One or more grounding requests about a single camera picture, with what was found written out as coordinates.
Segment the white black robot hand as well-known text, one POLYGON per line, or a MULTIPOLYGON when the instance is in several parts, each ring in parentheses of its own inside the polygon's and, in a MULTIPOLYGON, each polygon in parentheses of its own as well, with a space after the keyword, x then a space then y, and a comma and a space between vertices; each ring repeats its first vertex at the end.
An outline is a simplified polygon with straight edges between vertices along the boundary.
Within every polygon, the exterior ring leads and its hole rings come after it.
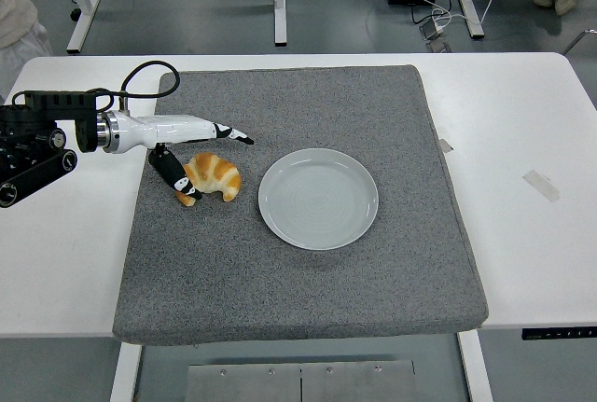
POLYGON ((251 145, 254 140, 229 126, 189 115, 133 118, 122 111, 102 114, 107 129, 103 150, 121 154, 136 146, 151 151, 149 163, 172 189, 199 199, 201 193, 191 183, 183 165, 168 149, 168 144, 191 143, 230 138, 251 145))

